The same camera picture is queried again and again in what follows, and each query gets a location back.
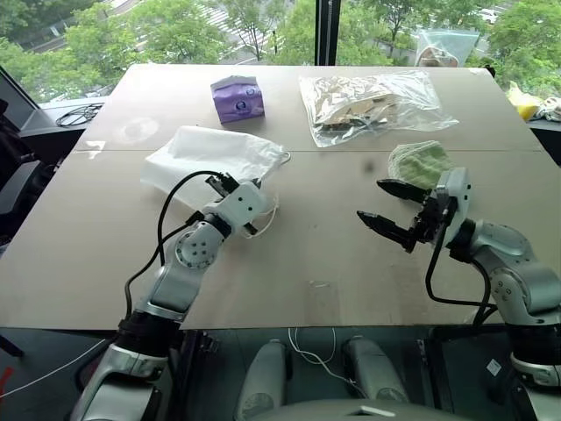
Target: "green cloth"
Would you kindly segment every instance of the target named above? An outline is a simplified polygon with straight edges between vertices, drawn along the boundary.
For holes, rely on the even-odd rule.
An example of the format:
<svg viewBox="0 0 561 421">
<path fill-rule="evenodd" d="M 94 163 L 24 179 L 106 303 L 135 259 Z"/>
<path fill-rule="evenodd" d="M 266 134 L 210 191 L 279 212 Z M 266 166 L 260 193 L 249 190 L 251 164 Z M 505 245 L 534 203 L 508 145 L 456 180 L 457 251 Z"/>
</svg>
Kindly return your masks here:
<svg viewBox="0 0 561 421">
<path fill-rule="evenodd" d="M 440 175 L 452 162 L 440 142 L 398 145 L 389 155 L 387 172 L 391 178 L 409 182 L 421 189 L 433 189 Z"/>
</svg>

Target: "window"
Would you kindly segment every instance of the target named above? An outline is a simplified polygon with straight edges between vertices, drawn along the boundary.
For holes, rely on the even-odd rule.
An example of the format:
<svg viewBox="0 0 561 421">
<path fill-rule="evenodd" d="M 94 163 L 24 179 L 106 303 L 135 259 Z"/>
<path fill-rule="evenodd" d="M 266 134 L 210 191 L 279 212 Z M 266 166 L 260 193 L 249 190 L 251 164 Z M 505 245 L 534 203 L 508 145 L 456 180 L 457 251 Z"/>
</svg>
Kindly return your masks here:
<svg viewBox="0 0 561 421">
<path fill-rule="evenodd" d="M 546 98 L 561 93 L 558 0 L 342 0 L 338 65 L 481 67 Z"/>
<path fill-rule="evenodd" d="M 2 0 L 0 65 L 38 103 L 107 96 L 134 63 L 313 64 L 316 0 Z"/>
</svg>

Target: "purple box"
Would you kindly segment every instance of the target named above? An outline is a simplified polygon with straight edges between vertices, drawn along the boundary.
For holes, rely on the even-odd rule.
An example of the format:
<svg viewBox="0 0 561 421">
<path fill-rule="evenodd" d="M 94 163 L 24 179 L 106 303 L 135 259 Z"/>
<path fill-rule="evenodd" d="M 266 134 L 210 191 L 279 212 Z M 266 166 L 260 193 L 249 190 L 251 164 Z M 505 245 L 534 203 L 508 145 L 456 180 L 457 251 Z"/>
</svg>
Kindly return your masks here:
<svg viewBox="0 0 561 421">
<path fill-rule="evenodd" d="M 263 96 L 253 76 L 229 76 L 210 85 L 220 123 L 265 114 Z"/>
</svg>

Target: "wire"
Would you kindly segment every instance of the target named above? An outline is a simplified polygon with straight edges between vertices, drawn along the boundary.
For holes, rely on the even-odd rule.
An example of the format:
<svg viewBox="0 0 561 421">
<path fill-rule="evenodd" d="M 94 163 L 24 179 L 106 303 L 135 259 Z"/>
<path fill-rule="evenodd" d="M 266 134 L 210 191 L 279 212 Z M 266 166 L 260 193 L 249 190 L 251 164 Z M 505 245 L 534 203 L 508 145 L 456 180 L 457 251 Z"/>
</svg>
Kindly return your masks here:
<svg viewBox="0 0 561 421">
<path fill-rule="evenodd" d="M 56 119 L 59 127 L 72 127 L 73 125 L 83 125 L 93 120 L 97 113 L 102 109 L 103 103 L 91 103 L 82 107 L 75 108 L 63 116 Z"/>
<path fill-rule="evenodd" d="M 485 312 L 486 312 L 486 308 L 488 306 L 489 310 L 493 310 L 497 308 L 496 305 L 490 305 L 489 306 L 489 298 L 491 297 L 491 281 L 489 280 L 489 275 L 487 274 L 487 272 L 485 271 L 485 268 L 483 268 L 483 266 L 481 265 L 481 263 L 479 263 L 478 261 L 472 261 L 472 264 L 477 268 L 477 270 L 479 271 L 479 273 L 481 274 L 481 276 L 483 276 L 483 282 L 485 285 L 485 290 L 483 292 L 483 299 L 481 300 L 481 305 L 479 306 L 477 313 L 475 314 L 475 317 L 473 318 L 473 327 L 480 327 L 481 325 L 483 325 L 483 322 L 486 320 L 486 318 L 489 317 L 489 315 L 491 313 L 489 313 L 489 315 L 487 315 L 485 318 Z"/>
<path fill-rule="evenodd" d="M 270 214 L 270 213 L 272 214 L 271 217 L 269 218 L 269 220 L 267 221 L 267 223 L 265 224 L 265 226 L 264 226 L 263 228 L 261 228 L 256 234 L 253 234 L 253 235 L 244 235 L 244 234 L 242 233 L 242 235 L 243 235 L 246 239 L 254 239 L 255 237 L 258 237 L 259 235 L 263 234 L 266 230 L 268 230 L 269 227 L 271 226 L 271 224 L 273 223 L 274 217 L 275 217 L 276 214 L 277 214 L 277 210 L 279 209 L 279 203 L 280 203 L 279 195 L 277 194 L 277 195 L 274 196 L 274 205 L 273 205 L 273 208 L 272 208 L 270 211 L 261 214 L 261 216 L 263 216 L 263 217 L 267 216 L 267 215 Z"/>
<path fill-rule="evenodd" d="M 157 230 L 157 237 L 158 237 L 158 254 L 160 255 L 160 265 L 164 266 L 166 264 L 166 258 L 164 256 L 164 241 L 162 238 L 162 226 L 164 225 L 164 218 L 166 217 L 167 208 L 171 203 L 172 199 L 174 198 L 175 193 L 179 190 L 183 184 L 191 180 L 192 178 L 197 177 L 198 175 L 214 175 L 215 177 L 222 177 L 222 175 L 216 171 L 195 171 L 189 175 L 183 177 L 175 186 L 171 189 L 169 194 L 166 197 L 166 201 L 161 208 L 160 216 L 158 217 L 158 230 Z"/>
<path fill-rule="evenodd" d="M 109 345 L 111 345 L 115 339 L 117 339 L 117 334 L 113 335 L 112 338 L 107 339 L 105 343 L 96 349 L 82 364 L 78 366 L 76 371 L 74 371 L 74 385 L 79 392 L 83 392 L 84 385 L 82 384 L 82 371 L 84 371 L 95 359 L 97 359 L 102 353 L 104 353 Z"/>
<path fill-rule="evenodd" d="M 74 358 L 73 360 L 71 360 L 70 362 L 67 362 L 65 365 L 60 366 L 58 368 L 56 368 L 55 370 L 51 371 L 50 373 L 47 373 L 46 375 L 41 376 L 39 379 L 35 379 L 32 382 L 27 383 L 24 386 L 21 386 L 19 388 L 16 388 L 14 390 L 11 390 L 9 392 L 4 393 L 3 395 L 0 395 L 0 399 L 7 397 L 9 395 L 13 395 L 16 392 L 19 392 L 20 390 L 23 389 L 27 389 L 30 386 L 32 386 L 35 383 L 41 382 L 43 380 L 45 380 L 47 377 L 50 377 L 51 375 L 55 375 L 56 373 L 58 373 L 61 370 L 64 370 L 66 367 L 71 366 L 72 364 L 74 364 L 75 362 L 77 362 L 80 358 L 83 358 L 84 356 L 86 356 L 88 353 L 91 353 L 94 349 L 96 349 L 100 344 L 103 343 L 103 340 L 100 340 L 99 342 L 97 342 L 95 345 L 91 346 L 90 348 L 88 348 L 86 351 L 84 351 L 83 353 L 81 353 L 80 355 L 78 355 L 76 358 Z"/>
<path fill-rule="evenodd" d="M 476 301 L 464 301 L 464 300 L 452 300 L 450 298 L 442 298 L 440 296 L 435 296 L 433 290 L 432 290 L 432 274 L 435 271 L 435 267 L 437 265 L 438 262 L 438 255 L 440 254 L 440 251 L 442 250 L 442 246 L 444 243 L 444 235 L 446 234 L 446 225 L 443 225 L 440 228 L 440 232 L 437 235 L 437 243 L 435 244 L 435 250 L 432 253 L 432 257 L 430 258 L 430 263 L 429 263 L 429 267 L 427 268 L 427 273 L 424 277 L 424 284 L 425 284 L 425 288 L 427 289 L 427 294 L 429 295 L 430 299 L 433 301 L 436 301 L 437 303 L 444 303 L 444 304 L 456 304 L 456 305 L 472 305 L 475 307 L 483 307 L 483 308 L 493 308 L 494 304 L 489 304 L 489 303 L 484 303 L 483 301 L 481 302 L 476 302 Z"/>
<path fill-rule="evenodd" d="M 333 337 L 334 340 L 337 340 L 337 337 L 335 336 L 335 329 L 333 329 Z M 292 339 L 292 335 L 290 334 L 290 328 L 288 328 L 288 340 L 290 341 L 290 345 L 292 346 L 292 348 L 301 355 L 301 357 L 303 357 L 304 360 L 306 360 L 307 362 L 310 362 L 310 360 L 307 357 L 312 357 L 315 358 L 317 360 L 317 362 L 312 362 L 312 364 L 317 364 L 317 365 L 321 365 L 323 367 L 323 369 L 325 370 L 325 372 L 330 375 L 331 377 L 335 377 L 336 379 L 347 383 L 349 386 L 351 386 L 352 388 L 354 388 L 355 390 L 357 390 L 360 395 L 362 395 L 364 398 L 366 398 L 366 393 L 364 392 L 363 389 L 361 389 L 356 382 L 354 382 L 351 379 L 346 379 L 344 378 L 342 375 L 336 375 L 335 373 L 333 373 L 329 367 L 327 367 L 326 361 L 322 360 L 317 354 L 315 353 L 311 353 L 308 351 L 303 351 L 302 349 L 300 349 L 300 347 L 298 345 L 296 345 L 296 343 L 293 341 Z"/>
<path fill-rule="evenodd" d="M 331 332 L 333 333 L 333 347 L 331 348 L 331 354 L 329 356 L 329 358 L 327 360 L 322 360 L 324 364 L 327 364 L 328 362 L 331 362 L 331 360 L 333 360 L 333 357 L 335 356 L 335 351 L 337 350 L 337 335 L 335 334 L 335 329 L 332 327 L 331 328 Z M 294 337 L 294 343 L 296 345 L 295 351 L 298 352 L 297 350 L 301 349 L 300 348 L 300 344 L 298 343 L 298 328 L 295 328 L 295 337 Z M 307 362 L 309 362 L 310 364 L 314 364 L 319 366 L 321 363 L 314 361 L 314 360 L 310 360 L 306 355 L 302 355 L 303 359 L 306 360 Z"/>
<path fill-rule="evenodd" d="M 180 226 L 178 228 L 175 228 L 168 235 L 166 235 L 166 237 L 164 237 L 162 239 L 162 242 L 165 243 L 166 241 L 171 239 L 175 234 L 183 231 L 185 228 L 188 228 L 192 224 L 193 224 L 193 222 L 188 220 L 185 224 L 183 224 L 182 226 Z M 158 257 L 158 247 L 156 246 L 156 249 L 154 250 L 154 253 L 152 254 L 152 257 L 150 258 L 150 260 L 136 274 L 134 274 L 132 277 L 130 277 L 127 282 L 124 283 L 124 299 L 126 300 L 126 314 L 125 314 L 124 318 L 129 318 L 131 316 L 131 313 L 132 313 L 132 298 L 131 298 L 131 284 L 132 284 L 132 282 L 135 279 L 137 279 L 139 276 L 141 276 L 146 270 L 148 270 L 148 268 L 154 263 L 154 261 L 156 260 L 157 257 Z"/>
<path fill-rule="evenodd" d="M 483 323 L 496 311 L 498 310 L 497 306 L 495 305 L 494 307 L 488 308 L 485 313 L 483 313 L 483 316 L 481 317 L 480 323 L 483 325 Z"/>
</svg>

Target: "white cloth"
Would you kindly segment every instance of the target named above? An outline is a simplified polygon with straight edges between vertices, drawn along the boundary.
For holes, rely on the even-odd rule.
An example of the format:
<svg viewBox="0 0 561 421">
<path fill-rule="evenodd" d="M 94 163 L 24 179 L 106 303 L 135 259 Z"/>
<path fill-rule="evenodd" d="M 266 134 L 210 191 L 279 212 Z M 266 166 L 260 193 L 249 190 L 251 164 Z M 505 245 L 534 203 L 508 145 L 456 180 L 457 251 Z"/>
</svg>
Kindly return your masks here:
<svg viewBox="0 0 561 421">
<path fill-rule="evenodd" d="M 146 157 L 140 181 L 169 193 L 181 178 L 202 170 L 229 173 L 239 182 L 263 180 L 289 158 L 282 146 L 251 134 L 183 126 Z M 175 197 L 193 209 L 216 200 L 219 195 L 206 178 L 189 180 Z"/>
</svg>

